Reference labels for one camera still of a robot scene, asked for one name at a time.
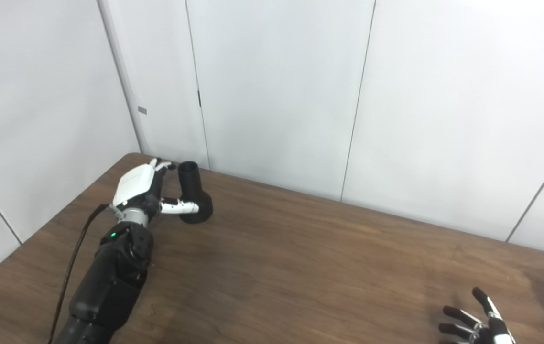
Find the white and black right hand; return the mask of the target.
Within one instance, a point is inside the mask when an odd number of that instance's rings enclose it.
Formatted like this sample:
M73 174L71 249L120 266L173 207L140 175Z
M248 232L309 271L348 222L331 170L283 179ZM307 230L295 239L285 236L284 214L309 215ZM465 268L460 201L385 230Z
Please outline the white and black right hand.
M482 307L486 320L480 320L463 309L445 306L443 313L460 324L440 323L439 333L453 336L451 344L515 344L515 338L489 295L474 287L472 296Z

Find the white and black left hand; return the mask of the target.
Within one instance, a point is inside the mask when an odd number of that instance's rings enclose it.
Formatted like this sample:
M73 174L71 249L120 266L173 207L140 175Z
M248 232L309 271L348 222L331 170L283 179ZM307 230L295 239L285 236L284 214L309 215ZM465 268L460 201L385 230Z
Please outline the white and black left hand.
M164 199L161 196L167 171L177 169L171 161L154 158L136 166L119 180L110 209L119 221L144 222L158 214L196 214L200 206L193 201Z

